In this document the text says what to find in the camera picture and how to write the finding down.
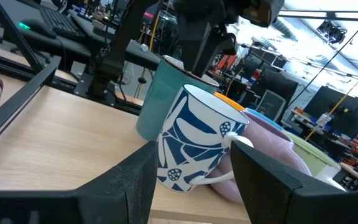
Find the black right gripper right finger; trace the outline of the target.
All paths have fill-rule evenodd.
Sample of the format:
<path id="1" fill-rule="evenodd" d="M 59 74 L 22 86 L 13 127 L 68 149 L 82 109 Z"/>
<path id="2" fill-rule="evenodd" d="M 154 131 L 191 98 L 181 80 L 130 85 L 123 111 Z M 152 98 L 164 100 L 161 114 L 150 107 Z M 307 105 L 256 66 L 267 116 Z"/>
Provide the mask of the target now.
<path id="1" fill-rule="evenodd" d="M 252 224 L 358 224 L 358 191 L 344 192 L 241 141 L 234 177 Z"/>

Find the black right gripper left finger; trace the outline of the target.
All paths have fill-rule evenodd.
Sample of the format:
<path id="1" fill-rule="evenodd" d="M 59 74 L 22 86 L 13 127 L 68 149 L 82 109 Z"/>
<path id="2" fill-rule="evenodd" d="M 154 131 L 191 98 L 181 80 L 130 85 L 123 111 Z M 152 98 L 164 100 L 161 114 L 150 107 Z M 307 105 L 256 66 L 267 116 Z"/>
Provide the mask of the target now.
<path id="1" fill-rule="evenodd" d="M 73 190 L 0 190 L 0 224 L 147 224 L 157 163 L 149 141 Z"/>

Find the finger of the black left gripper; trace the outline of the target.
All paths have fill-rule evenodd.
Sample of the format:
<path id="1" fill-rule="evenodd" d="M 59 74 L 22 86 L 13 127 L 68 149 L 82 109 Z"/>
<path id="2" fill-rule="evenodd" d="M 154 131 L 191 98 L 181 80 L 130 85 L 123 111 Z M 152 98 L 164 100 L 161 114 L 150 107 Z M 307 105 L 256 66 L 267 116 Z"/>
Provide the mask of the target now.
<path id="1" fill-rule="evenodd" d="M 229 48 L 229 34 L 221 22 L 212 26 L 206 21 L 179 21 L 179 44 L 184 69 L 202 77 L 215 56 Z"/>
<path id="2" fill-rule="evenodd" d="M 225 38 L 222 53 L 225 55 L 236 55 L 238 50 L 236 36 L 234 34 L 226 34 Z"/>

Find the green mug white handle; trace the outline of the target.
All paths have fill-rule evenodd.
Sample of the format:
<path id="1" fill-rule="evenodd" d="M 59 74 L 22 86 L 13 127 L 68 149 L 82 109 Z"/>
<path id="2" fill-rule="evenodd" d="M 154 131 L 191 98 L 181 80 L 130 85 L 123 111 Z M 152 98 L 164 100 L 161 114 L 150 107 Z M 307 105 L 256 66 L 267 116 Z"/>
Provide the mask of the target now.
<path id="1" fill-rule="evenodd" d="M 303 159 L 315 179 L 346 191 L 334 180 L 341 171 L 341 166 L 337 162 L 302 138 L 288 131 L 285 131 L 285 134 L 294 142 L 293 150 Z"/>

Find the yellow mug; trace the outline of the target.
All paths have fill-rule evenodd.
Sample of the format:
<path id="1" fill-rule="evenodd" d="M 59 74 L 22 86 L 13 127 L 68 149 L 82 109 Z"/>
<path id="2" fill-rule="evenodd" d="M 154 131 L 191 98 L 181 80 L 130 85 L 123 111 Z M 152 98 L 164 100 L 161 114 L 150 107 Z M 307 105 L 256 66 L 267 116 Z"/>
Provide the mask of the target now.
<path id="1" fill-rule="evenodd" d="M 244 111 L 245 108 L 241 106 L 239 103 L 236 103 L 234 100 L 228 98 L 227 96 L 220 94 L 218 92 L 214 93 L 214 96 L 218 97 L 220 100 L 223 100 L 225 103 L 229 104 L 233 108 L 235 108 L 238 111 Z"/>

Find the teal mug white inside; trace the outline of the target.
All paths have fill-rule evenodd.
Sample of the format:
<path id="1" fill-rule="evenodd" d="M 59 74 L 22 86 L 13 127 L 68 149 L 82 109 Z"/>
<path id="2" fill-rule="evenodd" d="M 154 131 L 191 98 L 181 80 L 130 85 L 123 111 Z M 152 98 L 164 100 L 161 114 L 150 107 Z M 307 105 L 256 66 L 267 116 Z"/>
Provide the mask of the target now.
<path id="1" fill-rule="evenodd" d="M 136 130 L 145 140 L 155 140 L 177 93 L 184 84 L 215 93 L 219 84 L 204 74 L 201 78 L 184 70 L 183 62 L 164 55 L 145 96 Z"/>

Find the ribbed purple mug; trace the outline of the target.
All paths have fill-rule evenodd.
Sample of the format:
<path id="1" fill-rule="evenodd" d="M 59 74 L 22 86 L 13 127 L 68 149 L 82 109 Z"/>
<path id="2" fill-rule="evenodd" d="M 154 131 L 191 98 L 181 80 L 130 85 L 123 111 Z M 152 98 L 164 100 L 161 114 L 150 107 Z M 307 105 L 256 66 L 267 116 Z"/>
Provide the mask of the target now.
<path id="1" fill-rule="evenodd" d="M 293 141 L 281 129 L 252 114 L 248 109 L 241 111 L 241 114 L 249 120 L 249 124 L 242 132 L 242 135 L 252 142 L 255 149 L 297 171 L 311 175 L 311 171 L 306 163 L 294 152 Z M 234 179 L 211 184 L 211 187 L 218 194 L 232 202 L 242 202 Z"/>

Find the white blue patterned mug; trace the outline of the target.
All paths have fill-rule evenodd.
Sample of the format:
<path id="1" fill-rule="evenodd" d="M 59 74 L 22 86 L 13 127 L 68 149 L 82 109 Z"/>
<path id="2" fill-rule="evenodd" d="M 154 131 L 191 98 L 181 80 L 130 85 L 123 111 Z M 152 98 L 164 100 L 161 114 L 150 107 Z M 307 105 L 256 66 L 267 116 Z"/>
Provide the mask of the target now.
<path id="1" fill-rule="evenodd" d="M 209 174 L 226 156 L 233 141 L 251 146 L 242 136 L 249 120 L 238 110 L 197 86 L 180 88 L 157 138 L 157 180 L 176 192 L 189 192 L 197 185 L 233 179 L 229 171 Z"/>

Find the black desk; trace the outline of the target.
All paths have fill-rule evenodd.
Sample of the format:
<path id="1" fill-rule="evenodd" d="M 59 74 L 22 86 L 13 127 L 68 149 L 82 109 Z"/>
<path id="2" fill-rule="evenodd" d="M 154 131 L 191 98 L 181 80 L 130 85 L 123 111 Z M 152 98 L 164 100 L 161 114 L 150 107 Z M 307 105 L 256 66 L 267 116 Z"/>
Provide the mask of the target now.
<path id="1" fill-rule="evenodd" d="M 124 54 L 124 59 L 141 67 L 156 71 L 160 57 L 149 51 L 143 51 L 141 45 L 131 40 Z"/>
<path id="2" fill-rule="evenodd" d="M 16 0 L 0 0 L 0 4 L 11 21 L 20 29 L 22 36 L 32 49 L 59 56 L 63 55 L 63 49 L 65 49 L 67 59 L 72 58 L 81 63 L 88 63 L 90 61 L 91 50 L 81 42 L 75 42 L 59 35 L 56 39 L 50 39 L 31 30 L 24 30 L 19 27 L 19 23 L 23 19 L 30 18 L 42 21 L 43 19 L 38 9 Z"/>

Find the grey office chair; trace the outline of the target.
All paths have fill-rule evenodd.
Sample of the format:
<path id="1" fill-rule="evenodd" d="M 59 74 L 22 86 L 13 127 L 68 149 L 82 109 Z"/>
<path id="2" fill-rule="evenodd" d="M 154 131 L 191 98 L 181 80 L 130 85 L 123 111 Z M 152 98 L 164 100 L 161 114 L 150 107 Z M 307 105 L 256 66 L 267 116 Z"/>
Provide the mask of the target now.
<path id="1" fill-rule="evenodd" d="M 286 100 L 280 95 L 266 90 L 255 110 L 272 121 L 277 121 L 284 109 L 285 103 Z"/>

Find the black keyboard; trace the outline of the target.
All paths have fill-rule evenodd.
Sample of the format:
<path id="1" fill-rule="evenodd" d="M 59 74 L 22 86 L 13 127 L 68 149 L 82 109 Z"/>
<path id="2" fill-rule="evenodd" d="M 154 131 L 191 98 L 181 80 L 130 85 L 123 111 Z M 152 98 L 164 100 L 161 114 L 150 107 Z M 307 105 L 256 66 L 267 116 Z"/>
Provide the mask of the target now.
<path id="1" fill-rule="evenodd" d="M 44 22 L 48 24 L 58 35 L 75 41 L 83 41 L 85 34 L 67 16 L 49 8 L 39 10 Z"/>

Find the black computer mouse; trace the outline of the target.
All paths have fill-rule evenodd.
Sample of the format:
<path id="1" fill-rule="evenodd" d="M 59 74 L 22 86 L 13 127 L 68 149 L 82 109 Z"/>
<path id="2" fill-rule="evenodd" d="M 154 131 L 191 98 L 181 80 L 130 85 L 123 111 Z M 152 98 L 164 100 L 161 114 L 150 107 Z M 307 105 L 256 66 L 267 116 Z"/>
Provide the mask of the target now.
<path id="1" fill-rule="evenodd" d="M 20 21 L 19 26 L 24 29 L 32 30 L 42 36 L 55 39 L 57 34 L 46 23 L 37 19 L 23 19 Z"/>

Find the black aluminium table frame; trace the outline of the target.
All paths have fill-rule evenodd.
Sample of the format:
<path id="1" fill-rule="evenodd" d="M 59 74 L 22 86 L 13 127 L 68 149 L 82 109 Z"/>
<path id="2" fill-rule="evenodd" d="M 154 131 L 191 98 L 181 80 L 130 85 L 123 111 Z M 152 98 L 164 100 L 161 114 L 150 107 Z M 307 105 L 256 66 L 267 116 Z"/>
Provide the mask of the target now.
<path id="1" fill-rule="evenodd" d="M 35 57 L 35 53 L 30 45 L 25 41 L 25 38 L 19 32 L 19 29 L 14 25 L 0 4 L 0 23 L 5 31 L 8 32 L 9 38 L 17 45 L 20 52 L 30 65 L 26 68 L 21 64 L 14 64 L 11 61 L 0 58 L 0 72 L 13 78 L 17 78 L 30 83 L 30 89 L 35 90 L 38 86 L 47 85 L 58 90 L 78 95 L 87 100 L 111 106 L 121 111 L 138 116 L 140 114 L 140 106 L 130 103 L 124 96 L 122 99 L 118 98 L 112 87 L 107 87 L 102 98 L 97 98 L 92 95 L 88 89 L 91 86 L 91 79 L 93 76 L 85 73 L 81 76 L 78 83 L 65 80 L 60 77 L 55 77 L 53 74 L 58 71 L 57 63 L 49 63 L 42 65 Z"/>

